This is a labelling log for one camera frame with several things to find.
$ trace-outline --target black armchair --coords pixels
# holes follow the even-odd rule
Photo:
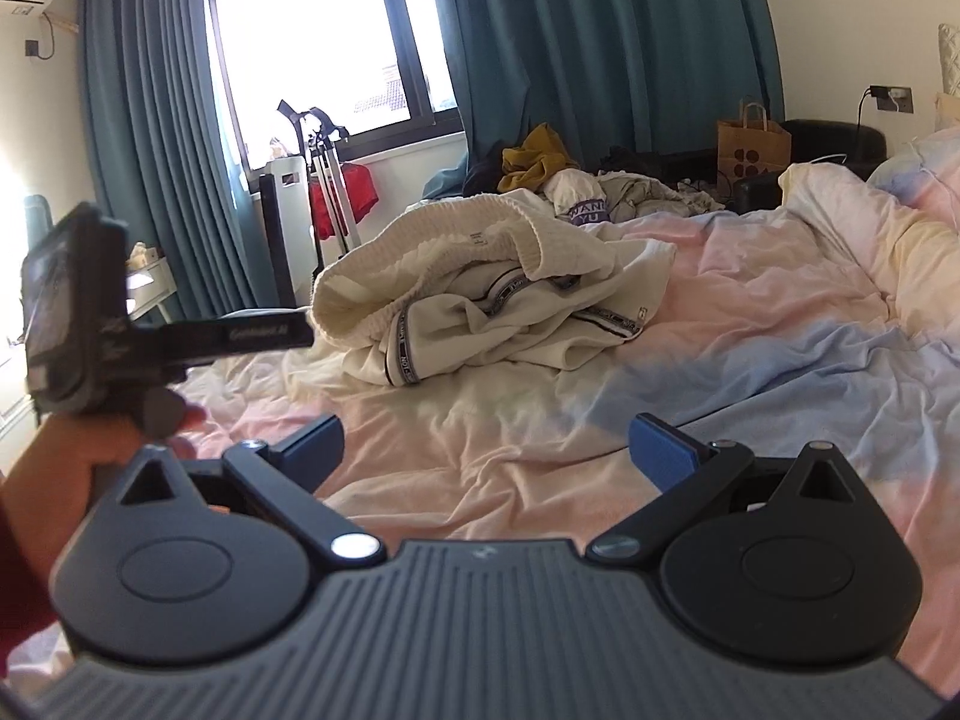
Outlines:
[[[791,119],[784,129],[793,136],[790,158],[793,162],[813,162],[833,155],[846,155],[846,167],[866,181],[887,158],[887,140],[872,127],[848,122],[820,122],[817,119]],[[779,187],[783,171],[744,178],[733,184],[733,199],[727,207],[738,214],[776,208],[784,199]]]

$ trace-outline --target screw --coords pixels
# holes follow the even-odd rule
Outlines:
[[[640,542],[632,536],[621,536],[611,533],[609,536],[600,536],[590,545],[590,552],[606,560],[627,560],[640,552]]]
[[[330,542],[330,550],[344,560],[366,560],[380,551],[380,539],[369,533],[344,533]]]

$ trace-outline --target purple label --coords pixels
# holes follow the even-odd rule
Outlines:
[[[578,227],[581,224],[597,224],[599,221],[610,221],[606,200],[584,200],[570,209],[570,223]]]

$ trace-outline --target mustard yellow cloth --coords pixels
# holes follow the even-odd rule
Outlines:
[[[566,153],[560,136],[549,124],[538,124],[519,148],[503,149],[504,176],[498,191],[538,190],[565,167],[579,167]]]

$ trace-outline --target red sleeve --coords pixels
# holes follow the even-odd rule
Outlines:
[[[55,620],[46,587],[20,553],[0,505],[0,678],[10,651]]]

